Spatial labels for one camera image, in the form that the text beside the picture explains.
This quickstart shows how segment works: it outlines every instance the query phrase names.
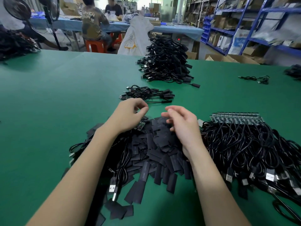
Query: hand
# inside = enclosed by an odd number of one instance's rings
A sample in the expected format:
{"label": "hand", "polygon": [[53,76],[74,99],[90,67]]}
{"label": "hand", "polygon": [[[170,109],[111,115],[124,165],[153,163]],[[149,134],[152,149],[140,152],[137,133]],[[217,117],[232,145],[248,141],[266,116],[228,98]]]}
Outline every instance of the hand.
{"label": "hand", "polygon": [[170,131],[175,131],[183,144],[184,154],[190,160],[191,151],[204,146],[197,117],[182,106],[171,105],[165,110],[167,112],[161,113],[161,116],[168,117],[166,122],[173,124]]}
{"label": "hand", "polygon": [[141,98],[129,98],[118,104],[106,123],[113,125],[119,133],[134,128],[147,113],[148,105]]}

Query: black t-shirt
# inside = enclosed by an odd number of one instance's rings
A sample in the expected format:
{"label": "black t-shirt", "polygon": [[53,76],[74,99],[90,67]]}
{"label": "black t-shirt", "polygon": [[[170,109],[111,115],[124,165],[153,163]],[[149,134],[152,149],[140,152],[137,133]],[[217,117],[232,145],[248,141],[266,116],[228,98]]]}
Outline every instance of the black t-shirt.
{"label": "black t-shirt", "polygon": [[111,7],[110,5],[107,5],[105,12],[107,12],[107,11],[115,11],[116,16],[123,14],[122,9],[121,9],[120,5],[118,5],[118,4],[115,4],[113,7]]}

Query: blue tablecloth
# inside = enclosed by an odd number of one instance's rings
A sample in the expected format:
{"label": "blue tablecloth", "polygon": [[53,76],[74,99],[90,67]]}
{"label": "blue tablecloth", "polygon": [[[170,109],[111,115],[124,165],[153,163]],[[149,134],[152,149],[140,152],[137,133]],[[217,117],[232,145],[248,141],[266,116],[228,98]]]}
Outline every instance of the blue tablecloth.
{"label": "blue tablecloth", "polygon": [[[49,25],[46,19],[43,18],[31,18],[30,22],[34,28],[49,28]],[[126,31],[130,27],[129,24],[125,22],[114,22],[110,23],[108,26],[101,25],[101,28],[104,32],[119,32]],[[53,23],[53,28],[63,29],[70,31],[81,31],[82,30],[82,21],[70,20],[67,18],[60,17],[58,21]],[[181,33],[186,36],[199,41],[203,33],[203,29],[195,28],[193,26],[185,25],[161,25],[155,26],[153,32],[167,32],[167,33]]]}

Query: green table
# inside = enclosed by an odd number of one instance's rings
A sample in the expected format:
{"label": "green table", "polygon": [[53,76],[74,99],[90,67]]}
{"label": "green table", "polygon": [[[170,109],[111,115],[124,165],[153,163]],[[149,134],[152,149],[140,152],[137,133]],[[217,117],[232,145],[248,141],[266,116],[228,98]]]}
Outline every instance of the green table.
{"label": "green table", "polygon": [[[282,136],[299,141],[301,83],[285,76],[285,67],[189,60],[199,89],[187,84],[147,83],[137,57],[42,50],[0,64],[0,222],[24,225],[60,181],[68,167],[68,148],[85,132],[111,115],[127,86],[137,84],[175,93],[182,105],[202,120],[213,112],[259,112]],[[237,76],[271,77],[269,85]],[[148,116],[160,116],[164,105],[150,105]],[[123,200],[133,181],[122,189]],[[249,200],[232,194],[253,225],[294,225],[272,206],[273,197],[260,190]],[[301,214],[301,207],[285,200]],[[204,225],[191,180],[179,176],[175,194],[149,176],[134,216],[104,225]]]}

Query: shoe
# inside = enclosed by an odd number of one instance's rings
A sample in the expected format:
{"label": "shoe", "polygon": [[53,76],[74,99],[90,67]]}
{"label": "shoe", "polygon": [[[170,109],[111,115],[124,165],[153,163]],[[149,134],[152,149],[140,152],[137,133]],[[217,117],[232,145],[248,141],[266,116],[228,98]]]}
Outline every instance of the shoe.
{"label": "shoe", "polygon": [[67,51],[69,47],[61,47],[61,51]]}
{"label": "shoe", "polygon": [[107,51],[113,52],[113,51],[116,51],[116,49],[114,49],[113,47],[110,47],[110,48],[107,49]]}

